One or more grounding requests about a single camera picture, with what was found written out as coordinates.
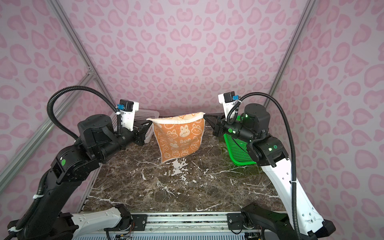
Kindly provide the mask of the brown pattern towel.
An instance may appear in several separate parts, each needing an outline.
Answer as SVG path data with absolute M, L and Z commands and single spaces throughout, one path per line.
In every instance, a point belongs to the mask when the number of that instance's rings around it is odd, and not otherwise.
M 162 163 L 199 150 L 205 130 L 205 113 L 150 119 L 161 152 Z

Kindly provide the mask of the aluminium diagonal frame bar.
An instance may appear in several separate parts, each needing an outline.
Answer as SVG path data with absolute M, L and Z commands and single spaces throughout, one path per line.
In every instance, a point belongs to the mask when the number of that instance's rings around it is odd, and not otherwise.
M 79 95 L 80 92 L 72 92 L 58 105 L 55 110 L 57 119 L 62 118 L 67 113 Z M 24 167 L 31 155 L 48 137 L 54 126 L 55 125 L 50 119 L 46 119 L 34 132 L 32 137 L 20 148 L 20 151 L 13 156 L 10 163 L 1 172 L 1 193 L 4 192 L 15 176 Z

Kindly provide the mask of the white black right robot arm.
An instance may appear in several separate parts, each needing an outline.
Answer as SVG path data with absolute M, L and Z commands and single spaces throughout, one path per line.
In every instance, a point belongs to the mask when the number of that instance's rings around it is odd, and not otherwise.
M 224 114 L 205 115 L 213 135 L 226 134 L 245 142 L 246 153 L 268 176 L 286 209 L 285 214 L 266 210 L 257 204 L 242 208 L 247 227 L 260 226 L 277 234 L 281 240 L 317 240 L 336 231 L 334 223 L 325 220 L 312 205 L 298 181 L 282 142 L 269 134 L 270 114 L 260 104 L 248 104 L 240 120 L 228 124 Z

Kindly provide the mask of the aluminium frame corner post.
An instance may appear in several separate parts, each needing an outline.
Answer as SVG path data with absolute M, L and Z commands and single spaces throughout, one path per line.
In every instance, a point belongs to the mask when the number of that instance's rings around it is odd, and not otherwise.
M 289 44 L 288 44 L 288 47 L 285 51 L 282 62 L 280 64 L 278 71 L 275 75 L 275 78 L 273 80 L 273 84 L 272 84 L 271 89 L 269 91 L 270 96 L 273 96 L 276 93 L 277 88 L 278 88 L 278 86 L 279 86 L 279 84 L 283 78 L 283 75 L 284 75 L 287 67 L 289 66 L 291 58 L 294 55 L 295 50 L 296 50 L 296 48 L 297 48 L 305 30 L 306 30 L 307 25 L 309 24 L 309 21 L 310 21 L 312 15 L 316 11 L 318 4 L 319 4 L 319 1 L 316 1 L 316 0 L 309 0 L 306 2 L 305 8 L 304 8 L 304 10 L 303 10 L 303 12 L 299 18 L 298 25 L 292 34 L 291 40 L 289 41 Z
M 96 66 L 92 62 L 89 53 L 87 52 L 83 42 L 81 41 L 81 38 L 77 34 L 73 24 L 70 21 L 70 18 L 68 17 L 67 13 L 65 12 L 60 1 L 48 0 L 46 2 L 51 7 L 53 13 L 58 18 L 58 21 L 60 22 L 63 29 L 67 33 L 70 41 L 74 45 L 74 47 L 77 50 L 78 54 L 80 55 L 81 59 L 84 61 L 85 65 L 89 69 L 89 73 L 94 76 L 94 79 L 97 82 L 97 84 L 99 85 L 99 88 L 102 90 L 103 94 L 115 105 L 116 102 L 115 102 L 113 96 L 111 95 L 110 91 L 107 89 L 107 86 L 104 84 L 99 72 L 96 69 Z

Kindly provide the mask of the white plastic basket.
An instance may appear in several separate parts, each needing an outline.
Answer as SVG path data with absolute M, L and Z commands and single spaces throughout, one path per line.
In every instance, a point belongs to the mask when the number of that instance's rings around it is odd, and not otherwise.
M 130 131 L 133 130 L 134 122 L 159 118 L 159 112 L 151 111 L 151 110 L 138 110 L 138 111 L 132 111 L 132 112 L 124 112 L 121 110 L 120 112 L 121 112 L 121 118 L 122 118 L 121 119 L 122 127 Z M 118 123 L 117 115 L 111 114 L 110 118 L 112 120 L 114 131 L 117 131 L 117 123 Z M 145 144 L 148 144 L 151 141 L 153 134 L 154 134 L 154 125 L 151 125 L 145 135 L 145 140 L 144 140 Z

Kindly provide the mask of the aluminium frame corner post left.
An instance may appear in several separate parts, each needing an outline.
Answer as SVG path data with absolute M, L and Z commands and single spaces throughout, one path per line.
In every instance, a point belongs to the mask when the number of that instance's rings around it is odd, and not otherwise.
M 74 45 L 74 47 L 77 50 L 78 54 L 80 55 L 81 59 L 84 61 L 85 65 L 89 69 L 89 73 L 94 76 L 94 79 L 97 82 L 97 84 L 99 85 L 99 88 L 102 90 L 103 94 L 115 105 L 116 102 L 115 102 L 113 96 L 111 95 L 110 91 L 107 89 L 107 86 L 104 84 L 99 72 L 96 69 L 96 66 L 92 62 L 89 53 L 87 52 L 83 42 L 81 41 L 81 38 L 77 34 L 73 24 L 70 21 L 70 18 L 68 17 L 67 13 L 65 12 L 60 1 L 48 0 L 46 2 L 51 7 L 53 13 L 58 18 L 58 21 L 60 22 L 63 29 L 67 33 L 70 41 Z

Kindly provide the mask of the green plastic basket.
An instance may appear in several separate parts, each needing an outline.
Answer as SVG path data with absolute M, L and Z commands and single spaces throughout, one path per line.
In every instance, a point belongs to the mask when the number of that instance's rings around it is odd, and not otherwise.
M 224 140 L 226 142 L 228 153 L 232 162 L 238 167 L 255 165 L 256 162 L 251 159 L 247 152 L 248 143 L 233 137 L 231 135 L 232 130 L 228 131 L 225 129 L 224 133 Z

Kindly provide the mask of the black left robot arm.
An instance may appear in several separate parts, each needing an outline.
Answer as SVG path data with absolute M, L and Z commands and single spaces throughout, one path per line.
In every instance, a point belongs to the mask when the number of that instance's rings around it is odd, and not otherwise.
M 107 115 L 93 115 L 78 123 L 75 143 L 57 154 L 39 181 L 33 203 L 24 216 L 8 225 L 8 240 L 71 240 L 79 226 L 62 213 L 68 199 L 91 172 L 129 144 L 142 146 L 152 121 L 135 121 L 131 130 L 118 120 L 114 132 Z

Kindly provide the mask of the aluminium frame corner post right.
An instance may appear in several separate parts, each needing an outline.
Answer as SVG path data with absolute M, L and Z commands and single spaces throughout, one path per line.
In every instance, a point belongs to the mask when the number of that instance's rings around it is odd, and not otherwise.
M 316 0 L 309 0 L 306 2 L 305 8 L 304 8 L 304 10 L 303 10 L 303 12 L 299 18 L 298 25 L 292 34 L 291 40 L 289 41 L 289 44 L 288 44 L 288 47 L 285 51 L 282 62 L 280 64 L 278 71 L 275 75 L 275 78 L 273 80 L 273 84 L 272 84 L 271 89 L 269 91 L 270 96 L 273 96 L 276 93 L 277 88 L 278 88 L 278 86 L 279 86 L 279 84 L 283 78 L 283 75 L 284 75 L 287 67 L 289 66 L 291 58 L 294 55 L 295 50 L 296 50 L 296 48 L 297 48 L 305 30 L 306 30 L 307 25 L 309 24 L 309 21 L 310 21 L 312 15 L 316 11 L 318 4 L 319 4 L 319 1 L 316 1 Z

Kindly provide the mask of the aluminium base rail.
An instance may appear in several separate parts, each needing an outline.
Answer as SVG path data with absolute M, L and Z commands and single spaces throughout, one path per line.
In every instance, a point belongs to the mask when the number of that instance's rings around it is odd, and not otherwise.
M 148 216 L 144 231 L 97 229 L 76 240 L 258 240 L 260 227 L 245 227 L 238 235 L 228 226 L 228 214 L 240 212 L 134 213 Z

